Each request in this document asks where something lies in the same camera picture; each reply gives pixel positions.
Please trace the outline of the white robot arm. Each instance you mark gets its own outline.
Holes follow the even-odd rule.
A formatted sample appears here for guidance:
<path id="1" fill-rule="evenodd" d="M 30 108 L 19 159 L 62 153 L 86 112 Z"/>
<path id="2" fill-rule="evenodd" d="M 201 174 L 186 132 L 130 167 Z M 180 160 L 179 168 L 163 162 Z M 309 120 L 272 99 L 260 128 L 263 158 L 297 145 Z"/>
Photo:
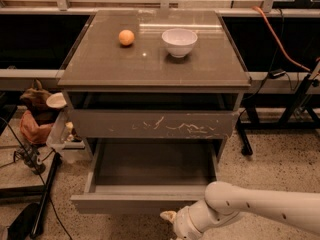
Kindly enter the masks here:
<path id="1" fill-rule="evenodd" d="M 320 233 L 318 193 L 253 190 L 221 181 L 210 183 L 203 199 L 160 217 L 172 224 L 176 240 L 199 240 L 211 228 L 237 222 L 243 213 Z"/>

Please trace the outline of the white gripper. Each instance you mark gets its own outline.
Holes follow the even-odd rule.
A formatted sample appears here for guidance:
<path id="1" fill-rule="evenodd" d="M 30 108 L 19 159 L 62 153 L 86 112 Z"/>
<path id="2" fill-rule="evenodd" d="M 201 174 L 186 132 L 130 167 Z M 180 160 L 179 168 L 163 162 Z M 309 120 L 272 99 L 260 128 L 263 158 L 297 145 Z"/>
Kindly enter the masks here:
<path id="1" fill-rule="evenodd" d="M 160 217 L 166 221 L 174 222 L 173 230 L 180 240 L 199 240 L 203 233 L 200 231 L 199 208 L 184 207 L 176 213 L 175 211 L 163 211 Z"/>

